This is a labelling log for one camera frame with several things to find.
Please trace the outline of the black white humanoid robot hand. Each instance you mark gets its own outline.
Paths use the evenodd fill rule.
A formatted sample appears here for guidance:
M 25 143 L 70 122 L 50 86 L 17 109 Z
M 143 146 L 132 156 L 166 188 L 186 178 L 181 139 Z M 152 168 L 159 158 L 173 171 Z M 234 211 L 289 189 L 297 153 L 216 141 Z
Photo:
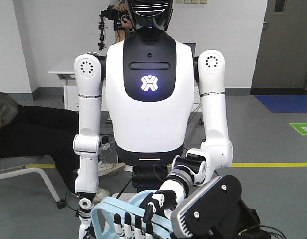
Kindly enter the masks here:
M 145 194 L 134 211 L 114 214 L 114 230 L 120 239 L 169 239 L 173 232 L 171 212 L 177 205 L 176 193 L 158 190 Z

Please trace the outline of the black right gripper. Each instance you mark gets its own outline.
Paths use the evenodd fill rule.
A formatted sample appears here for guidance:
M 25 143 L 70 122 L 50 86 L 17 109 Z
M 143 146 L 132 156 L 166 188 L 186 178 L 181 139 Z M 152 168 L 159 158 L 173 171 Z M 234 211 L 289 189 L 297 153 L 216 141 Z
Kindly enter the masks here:
M 255 209 L 242 199 L 216 201 L 197 209 L 198 219 L 193 220 L 194 239 L 269 239 L 270 233 L 261 229 Z

